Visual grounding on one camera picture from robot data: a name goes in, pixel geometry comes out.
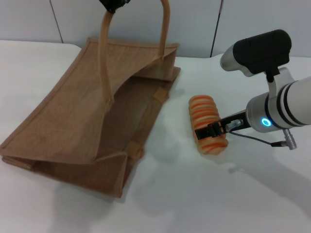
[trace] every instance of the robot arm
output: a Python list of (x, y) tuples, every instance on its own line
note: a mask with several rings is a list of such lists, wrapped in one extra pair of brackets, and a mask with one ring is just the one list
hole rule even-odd
[(276, 30), (238, 41), (221, 57), (226, 71), (240, 70), (251, 77), (265, 72), (269, 92), (252, 98), (246, 109), (196, 130), (198, 139), (252, 127), (267, 133), (283, 130), (286, 146), (296, 144), (289, 129), (311, 124), (311, 78), (295, 82), (289, 70), (292, 43), (285, 31)]

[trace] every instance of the blue indicator light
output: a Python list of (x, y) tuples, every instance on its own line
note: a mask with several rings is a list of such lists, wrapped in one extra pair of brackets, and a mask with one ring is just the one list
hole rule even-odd
[(261, 119), (261, 122), (264, 126), (267, 126), (267, 127), (271, 126), (271, 121), (269, 121), (267, 118)]

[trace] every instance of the bag handle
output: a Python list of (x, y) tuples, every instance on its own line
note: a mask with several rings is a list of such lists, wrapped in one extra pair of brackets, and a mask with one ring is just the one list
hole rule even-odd
[[(161, 0), (163, 6), (163, 21), (162, 21), (162, 29), (161, 29), (161, 37), (160, 37), (160, 45), (157, 52), (157, 56), (154, 60), (163, 59), (165, 52), (165, 42), (167, 38), (167, 34), (169, 31), (170, 24), (170, 16), (171, 9), (169, 0)], [(107, 67), (107, 44), (109, 37), (109, 26), (112, 20), (113, 14), (106, 12), (100, 31), (99, 45), (98, 45), (98, 56), (99, 56), (99, 74), (102, 81), (102, 89), (103, 89), (103, 97), (104, 103), (107, 103), (106, 112), (109, 111), (110, 106), (114, 101), (114, 97), (111, 93), (111, 86), (108, 77), (108, 67)]]

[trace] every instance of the brown bag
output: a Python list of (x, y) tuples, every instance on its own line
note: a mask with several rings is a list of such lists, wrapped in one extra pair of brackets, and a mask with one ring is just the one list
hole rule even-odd
[(120, 197), (180, 69), (178, 44), (88, 39), (53, 90), (0, 145), (2, 160), (55, 179)]

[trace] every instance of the white table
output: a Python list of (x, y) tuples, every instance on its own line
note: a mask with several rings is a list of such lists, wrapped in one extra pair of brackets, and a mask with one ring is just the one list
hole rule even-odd
[[(0, 41), (0, 142), (41, 102), (80, 48)], [(311, 232), (311, 126), (292, 130), (298, 149), (274, 149), (228, 135), (228, 149), (206, 159), (196, 149), (188, 100), (211, 95), (220, 115), (245, 109), (268, 90), (263, 74), (225, 72), (220, 56), (177, 58), (181, 75), (155, 123), (145, 158), (113, 199), (0, 162), (2, 233)], [(295, 79), (311, 58), (292, 57)], [(282, 132), (241, 131), (268, 141)]]

